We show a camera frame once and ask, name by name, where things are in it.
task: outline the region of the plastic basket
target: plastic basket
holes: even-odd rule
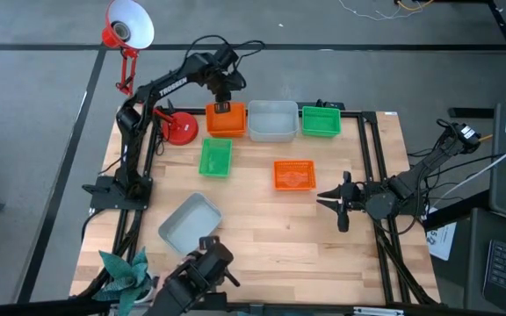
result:
[[[243,137],[245,134],[245,103],[229,103],[229,112],[216,113],[214,104],[206,105],[206,130],[213,137]]]
[[[304,106],[302,133],[320,137],[337,136],[341,133],[341,112],[338,109]]]
[[[247,128],[253,141],[287,142],[300,126],[298,104],[293,101],[251,101]]]
[[[227,177],[232,161],[232,140],[204,139],[199,173],[202,176]]]
[[[315,189],[313,161],[275,161],[273,181],[275,190]]]
[[[211,234],[221,222],[221,212],[202,193],[192,193],[159,226],[159,236],[180,255],[199,247],[200,237]]]

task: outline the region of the gray plastic bin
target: gray plastic bin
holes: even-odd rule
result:
[[[298,104],[293,101],[251,101],[247,128],[253,141],[287,142],[300,127]]]
[[[220,222],[216,205],[195,192],[159,226],[159,236],[180,255],[187,255],[199,247],[199,238],[211,234]]]

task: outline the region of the orange plastic basket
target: orange plastic basket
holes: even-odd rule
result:
[[[214,104],[206,105],[206,130],[213,137],[242,137],[245,134],[245,103],[230,102],[229,112],[216,113]]]
[[[315,189],[315,166],[313,161],[275,161],[272,174],[276,190]]]

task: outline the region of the floor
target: floor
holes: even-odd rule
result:
[[[506,1],[497,1],[506,21]],[[0,0],[0,43],[98,44],[108,0],[68,2]],[[343,0],[359,14],[395,11],[392,1]],[[280,44],[504,44],[484,4],[432,4],[408,18],[373,21],[345,10],[337,0],[143,0],[155,24],[156,44],[188,44],[218,33],[230,42]],[[137,83],[179,65],[183,51],[143,52]],[[0,51],[0,304],[17,294],[40,228],[72,126],[83,101],[96,51]],[[90,196],[81,189],[101,168],[112,120],[123,95],[114,89],[120,56],[108,52],[73,161],[33,300],[66,298],[80,248],[81,225]],[[492,107],[506,101],[506,53],[265,51],[244,60],[248,81],[235,99],[318,98],[345,102],[348,109],[397,111],[409,152],[431,147],[452,106]],[[170,99],[201,107],[209,92],[188,86]],[[492,120],[467,119],[484,134]],[[490,153],[482,146],[473,157]],[[448,165],[470,160],[459,156]],[[461,181],[485,166],[476,163],[444,174],[441,183]],[[466,197],[486,187],[477,180],[458,192]],[[453,201],[444,201],[448,205]],[[458,234],[466,238],[466,223]],[[434,260],[443,301],[461,306],[459,242],[449,262]]]

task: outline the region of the paper sheet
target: paper sheet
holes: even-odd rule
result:
[[[437,208],[431,207],[429,213],[436,212]],[[427,233],[427,245],[429,253],[436,258],[448,261],[450,250],[452,249],[452,240],[456,232],[456,223],[451,223]]]

